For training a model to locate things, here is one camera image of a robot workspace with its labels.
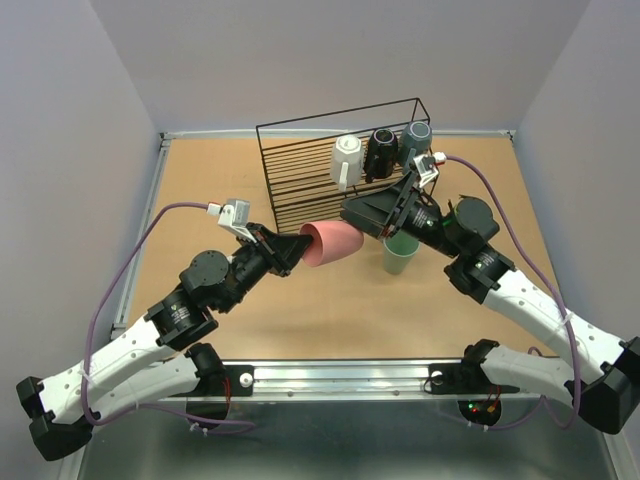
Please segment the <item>black mug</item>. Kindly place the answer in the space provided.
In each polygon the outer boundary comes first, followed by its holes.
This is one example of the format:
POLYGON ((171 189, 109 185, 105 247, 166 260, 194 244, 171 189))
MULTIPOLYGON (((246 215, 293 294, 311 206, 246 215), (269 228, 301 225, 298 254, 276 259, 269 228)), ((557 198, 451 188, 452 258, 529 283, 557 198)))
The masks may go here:
POLYGON ((365 182, 391 176, 398 153, 398 139, 394 132, 386 128, 375 130, 367 143, 364 162, 365 182))

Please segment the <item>green cup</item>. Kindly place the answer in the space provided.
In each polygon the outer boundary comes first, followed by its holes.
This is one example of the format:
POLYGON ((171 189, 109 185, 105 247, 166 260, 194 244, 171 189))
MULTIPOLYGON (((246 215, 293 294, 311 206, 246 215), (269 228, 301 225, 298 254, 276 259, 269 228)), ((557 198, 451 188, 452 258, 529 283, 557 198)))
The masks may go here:
POLYGON ((419 250, 418 239, 403 232, 398 232, 383 242, 383 268, 392 275, 401 274, 419 250))

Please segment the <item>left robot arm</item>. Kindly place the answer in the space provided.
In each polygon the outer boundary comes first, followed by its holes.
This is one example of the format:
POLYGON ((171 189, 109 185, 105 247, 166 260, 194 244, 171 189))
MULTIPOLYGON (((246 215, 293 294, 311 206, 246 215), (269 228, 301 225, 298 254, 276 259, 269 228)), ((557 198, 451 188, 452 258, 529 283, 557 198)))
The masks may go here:
POLYGON ((47 461, 62 459, 92 438, 95 427, 176 394, 225 387, 224 366, 202 338, 266 275, 288 276, 311 248, 309 234, 277 234, 248 223, 232 255, 197 254, 177 286, 116 339, 76 365, 17 386, 29 432, 47 461))

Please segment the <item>blue-grey mug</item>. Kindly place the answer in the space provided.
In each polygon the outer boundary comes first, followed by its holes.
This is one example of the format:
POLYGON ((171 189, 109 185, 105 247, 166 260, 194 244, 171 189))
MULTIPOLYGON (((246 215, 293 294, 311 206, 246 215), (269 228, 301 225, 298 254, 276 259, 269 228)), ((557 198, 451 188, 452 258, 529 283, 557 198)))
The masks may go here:
POLYGON ((409 159, 424 154, 432 143, 432 129, 426 121, 409 123, 400 135, 397 162, 404 166, 409 159))

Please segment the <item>red cup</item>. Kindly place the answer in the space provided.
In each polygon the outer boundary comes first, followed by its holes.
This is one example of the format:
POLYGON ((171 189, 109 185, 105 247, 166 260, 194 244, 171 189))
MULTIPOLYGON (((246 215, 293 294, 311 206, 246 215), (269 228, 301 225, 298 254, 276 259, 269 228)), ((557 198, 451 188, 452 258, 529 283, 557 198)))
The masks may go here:
POLYGON ((304 224, 299 233, 312 237, 311 246, 303 255, 309 267, 329 264, 359 251, 364 244, 361 231, 344 221, 323 220, 304 224))

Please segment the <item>white mug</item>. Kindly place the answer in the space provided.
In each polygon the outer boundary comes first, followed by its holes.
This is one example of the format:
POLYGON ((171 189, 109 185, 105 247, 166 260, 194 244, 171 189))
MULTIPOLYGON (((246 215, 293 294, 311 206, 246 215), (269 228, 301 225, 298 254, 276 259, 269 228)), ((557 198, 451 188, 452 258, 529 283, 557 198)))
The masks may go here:
POLYGON ((360 181, 363 166, 364 147, 361 139, 351 134, 338 137, 332 148, 330 176, 341 192, 360 181))

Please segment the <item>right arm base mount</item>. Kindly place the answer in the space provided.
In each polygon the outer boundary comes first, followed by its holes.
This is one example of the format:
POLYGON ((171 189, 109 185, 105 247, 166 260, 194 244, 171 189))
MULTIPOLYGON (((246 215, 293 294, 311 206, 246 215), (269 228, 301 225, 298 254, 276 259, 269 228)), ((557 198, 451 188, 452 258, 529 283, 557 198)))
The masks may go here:
POLYGON ((478 365, 462 361, 430 363, 423 390, 434 395, 519 392, 516 387, 491 383, 478 365))

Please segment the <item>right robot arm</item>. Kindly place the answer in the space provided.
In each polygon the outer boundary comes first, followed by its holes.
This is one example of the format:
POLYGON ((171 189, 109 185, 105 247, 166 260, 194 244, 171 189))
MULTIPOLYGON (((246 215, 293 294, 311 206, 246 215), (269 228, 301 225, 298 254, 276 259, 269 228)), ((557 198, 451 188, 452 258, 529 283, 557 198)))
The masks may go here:
POLYGON ((603 433, 622 430, 639 405, 639 340, 624 341, 560 308, 493 248, 489 241, 500 227, 484 200, 464 196, 443 213, 407 174, 384 190, 344 200, 340 216, 373 238, 405 233, 451 258, 444 272, 461 294, 518 324, 555 354, 531 355, 481 340, 461 361, 466 387, 515 387, 577 408, 603 433))

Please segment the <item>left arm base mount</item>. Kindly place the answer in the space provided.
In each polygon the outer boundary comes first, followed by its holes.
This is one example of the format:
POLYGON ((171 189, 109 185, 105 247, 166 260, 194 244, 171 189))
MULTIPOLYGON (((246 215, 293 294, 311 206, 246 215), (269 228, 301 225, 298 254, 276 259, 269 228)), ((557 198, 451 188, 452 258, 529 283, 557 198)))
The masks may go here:
POLYGON ((253 394, 255 368, 250 364, 224 364, 222 369, 206 373, 187 397, 250 397, 253 394))

